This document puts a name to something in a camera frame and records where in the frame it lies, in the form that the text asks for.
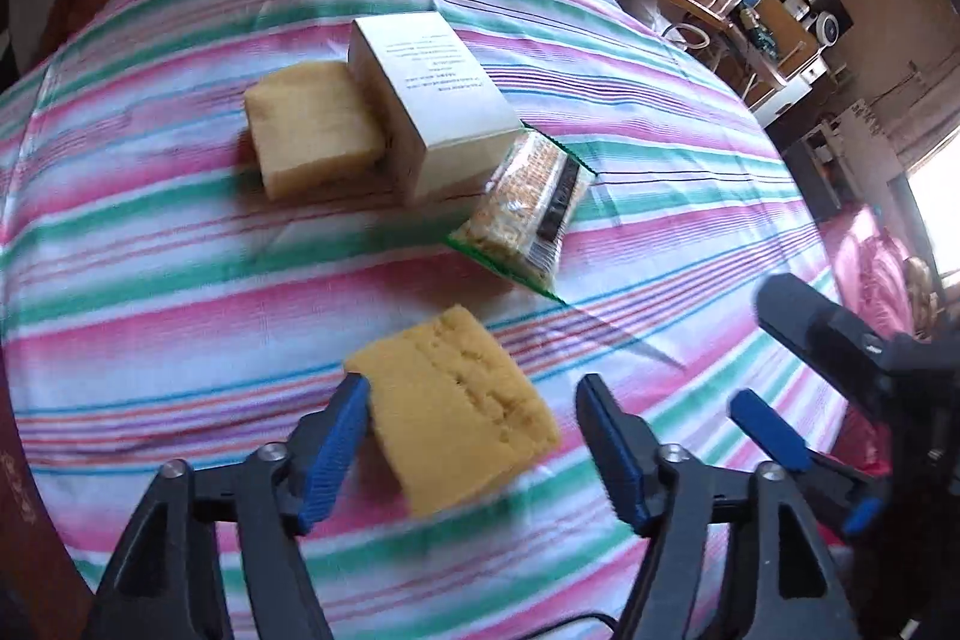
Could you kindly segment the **yellow sponge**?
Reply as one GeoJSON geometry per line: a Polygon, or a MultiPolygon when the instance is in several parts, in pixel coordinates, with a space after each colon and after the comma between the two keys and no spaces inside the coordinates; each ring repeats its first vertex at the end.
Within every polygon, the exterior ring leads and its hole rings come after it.
{"type": "Polygon", "coordinates": [[[345,62],[267,74],[244,92],[244,112],[274,202],[361,175],[386,154],[381,124],[345,62]]]}
{"type": "Polygon", "coordinates": [[[374,435],[415,518],[498,491],[562,443],[534,383],[462,305],[366,344],[345,369],[370,382],[374,435]]]}

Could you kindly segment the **cereal bar packet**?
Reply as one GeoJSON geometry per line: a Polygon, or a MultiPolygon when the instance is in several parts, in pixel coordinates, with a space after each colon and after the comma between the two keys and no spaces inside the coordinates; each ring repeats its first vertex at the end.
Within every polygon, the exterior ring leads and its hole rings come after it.
{"type": "Polygon", "coordinates": [[[597,179],[578,154],[524,128],[472,214],[444,244],[491,273],[556,301],[556,273],[574,213],[597,179]]]}

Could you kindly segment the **cream cardboard box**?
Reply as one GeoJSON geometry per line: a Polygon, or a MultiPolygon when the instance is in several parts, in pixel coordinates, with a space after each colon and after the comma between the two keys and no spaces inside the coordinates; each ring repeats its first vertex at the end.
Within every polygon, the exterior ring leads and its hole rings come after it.
{"type": "Polygon", "coordinates": [[[523,133],[438,11],[355,19],[348,70],[384,128],[387,167],[409,205],[480,187],[523,133]]]}

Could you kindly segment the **striped tablecloth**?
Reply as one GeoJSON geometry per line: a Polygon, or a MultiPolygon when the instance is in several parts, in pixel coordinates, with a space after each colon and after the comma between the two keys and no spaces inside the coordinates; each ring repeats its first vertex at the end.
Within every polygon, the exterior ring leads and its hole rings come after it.
{"type": "Polygon", "coordinates": [[[493,497],[412,520],[375,453],[304,546],[342,638],[597,637],[644,546],[608,505],[576,381],[706,463],[750,468],[752,388],[827,450],[843,398],[758,328],[789,271],[835,286],[793,177],[713,73],[601,0],[110,0],[2,99],[11,406],[71,559],[96,581],[163,461],[229,463],[319,408],[350,354],[464,305],[563,442],[493,497]],[[244,92],[345,57],[353,19],[439,11],[517,115],[596,170],[544,299],[454,252],[466,200],[377,182],[263,195],[244,92]]]}

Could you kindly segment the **gold tin box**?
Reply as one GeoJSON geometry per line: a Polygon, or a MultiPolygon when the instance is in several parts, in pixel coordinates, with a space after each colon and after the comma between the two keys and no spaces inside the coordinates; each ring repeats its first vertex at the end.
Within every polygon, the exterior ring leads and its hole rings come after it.
{"type": "Polygon", "coordinates": [[[80,638],[91,599],[32,479],[2,377],[2,637],[80,638]]]}

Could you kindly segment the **cardboard box on shelf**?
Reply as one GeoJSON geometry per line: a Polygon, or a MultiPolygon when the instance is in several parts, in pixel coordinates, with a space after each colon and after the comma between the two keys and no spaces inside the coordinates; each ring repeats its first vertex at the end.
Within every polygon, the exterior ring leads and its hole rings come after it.
{"type": "Polygon", "coordinates": [[[757,29],[773,42],[773,50],[758,52],[752,68],[763,83],[784,88],[789,80],[810,67],[820,55],[820,42],[802,26],[781,0],[758,0],[750,8],[757,29]]]}

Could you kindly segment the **dark red cushion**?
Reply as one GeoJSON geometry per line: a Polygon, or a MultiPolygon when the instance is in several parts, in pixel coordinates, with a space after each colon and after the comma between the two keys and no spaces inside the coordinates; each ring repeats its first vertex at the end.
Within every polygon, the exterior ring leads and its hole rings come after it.
{"type": "Polygon", "coordinates": [[[60,46],[81,31],[109,0],[55,0],[41,35],[37,58],[52,55],[60,46]]]}

